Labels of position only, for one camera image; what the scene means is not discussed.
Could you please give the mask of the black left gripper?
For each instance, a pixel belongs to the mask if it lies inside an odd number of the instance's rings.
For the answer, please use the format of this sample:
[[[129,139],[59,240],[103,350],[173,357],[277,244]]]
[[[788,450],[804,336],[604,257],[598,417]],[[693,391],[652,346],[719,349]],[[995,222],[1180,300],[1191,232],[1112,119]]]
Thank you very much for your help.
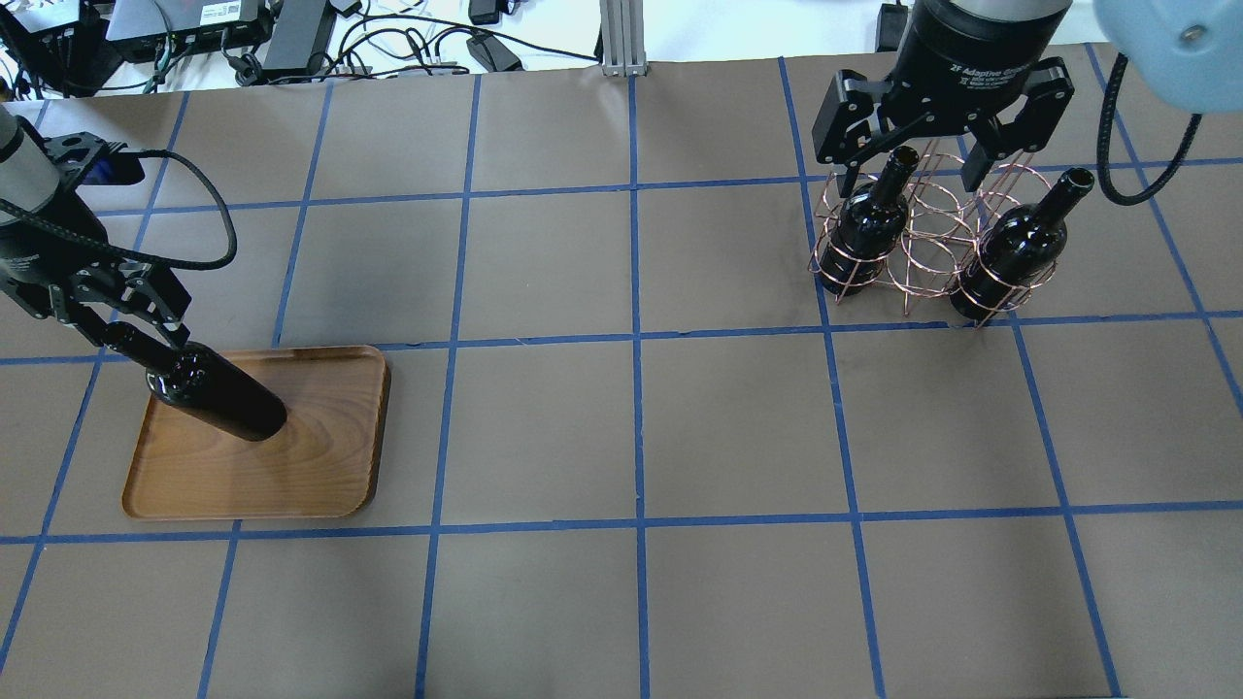
[[[184,315],[191,300],[158,257],[107,243],[98,221],[89,234],[67,230],[26,211],[2,211],[2,292],[36,318],[75,327],[89,345],[109,346],[111,323],[93,305],[150,323],[175,350],[190,341]]]

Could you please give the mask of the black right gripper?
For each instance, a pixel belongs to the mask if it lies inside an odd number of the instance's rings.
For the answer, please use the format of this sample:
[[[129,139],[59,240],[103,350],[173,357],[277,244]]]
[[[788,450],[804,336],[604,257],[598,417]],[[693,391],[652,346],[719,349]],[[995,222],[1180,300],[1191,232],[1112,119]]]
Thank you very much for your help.
[[[815,159],[833,164],[842,200],[860,164],[910,139],[970,133],[960,182],[976,193],[998,159],[1042,150],[1075,87],[1045,50],[1066,1],[915,1],[883,80],[842,70],[812,127]]]

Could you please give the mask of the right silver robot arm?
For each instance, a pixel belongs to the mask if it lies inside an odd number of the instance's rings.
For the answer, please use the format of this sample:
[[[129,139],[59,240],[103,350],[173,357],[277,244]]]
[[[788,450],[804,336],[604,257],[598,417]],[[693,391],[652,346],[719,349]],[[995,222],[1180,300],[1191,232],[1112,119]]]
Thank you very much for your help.
[[[911,139],[971,133],[960,182],[975,192],[1001,160],[1048,146],[1075,87],[1045,49],[1066,1],[915,1],[892,70],[883,80],[842,70],[812,128],[815,159],[844,170],[839,193],[861,165]],[[1096,143],[1103,192],[1117,205],[1158,194],[1185,163],[1204,114],[1241,109],[1238,1],[1098,1],[1116,58],[1104,92]],[[1127,67],[1163,102],[1190,112],[1178,150],[1141,193],[1116,190],[1109,172],[1112,119]]]

